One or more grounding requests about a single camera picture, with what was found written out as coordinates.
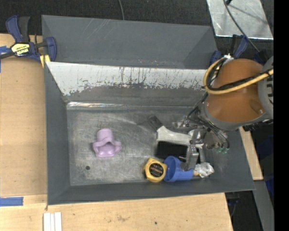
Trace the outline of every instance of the purple plastic object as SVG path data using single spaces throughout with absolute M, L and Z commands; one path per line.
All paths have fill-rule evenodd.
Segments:
M 112 157 L 122 148 L 120 141 L 115 141 L 112 130 L 104 128 L 96 133 L 97 142 L 93 143 L 93 150 L 97 157 Z

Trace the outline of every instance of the wooden board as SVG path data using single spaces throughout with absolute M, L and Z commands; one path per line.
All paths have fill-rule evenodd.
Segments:
M 13 41 L 12 36 L 0 34 L 0 46 Z M 2 60 L 0 196 L 47 192 L 44 99 L 41 64 L 16 57 Z
M 249 131 L 248 132 L 244 131 L 243 128 L 240 128 L 240 134 L 246 152 L 246 157 L 247 160 L 249 161 L 252 178 L 254 180 L 263 180 L 262 170 L 260 167 L 259 159 L 256 153 L 251 133 Z
M 45 204 L 5 207 L 0 209 L 0 230 L 41 231 L 44 212 L 62 212 L 64 231 L 233 230 L 223 193 L 48 208 Z

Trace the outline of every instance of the yellow label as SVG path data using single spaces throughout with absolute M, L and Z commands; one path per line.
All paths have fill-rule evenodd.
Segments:
M 11 50 L 19 56 L 23 53 L 29 52 L 29 48 L 29 44 L 15 44 L 11 47 Z
M 151 182 L 160 182 L 163 180 L 166 175 L 166 170 L 167 165 L 154 158 L 149 158 L 144 166 L 146 179 Z

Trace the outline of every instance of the black surface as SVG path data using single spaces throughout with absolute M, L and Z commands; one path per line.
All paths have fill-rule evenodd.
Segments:
M 210 13 L 206 0 L 121 0 L 127 20 L 179 23 L 188 25 L 210 25 Z M 274 34 L 274 0 L 261 0 L 272 34 Z M 121 19 L 117 0 L 0 0 L 0 32 L 5 32 L 5 20 L 10 16 L 31 16 L 29 33 L 41 35 L 41 15 L 84 16 Z M 216 38 L 219 50 L 230 49 L 231 40 Z M 259 49 L 267 49 L 273 55 L 273 43 L 255 42 Z M 254 49 L 248 46 L 241 57 L 250 58 Z M 242 205 L 242 215 L 236 217 L 234 230 L 258 230 L 256 222 L 246 223 L 245 212 L 255 210 Z

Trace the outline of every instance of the yellow tape measure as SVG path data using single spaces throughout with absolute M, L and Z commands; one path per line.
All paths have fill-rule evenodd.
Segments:
M 149 158 L 144 166 L 146 179 L 151 182 L 160 182 L 166 175 L 167 165 L 154 158 Z

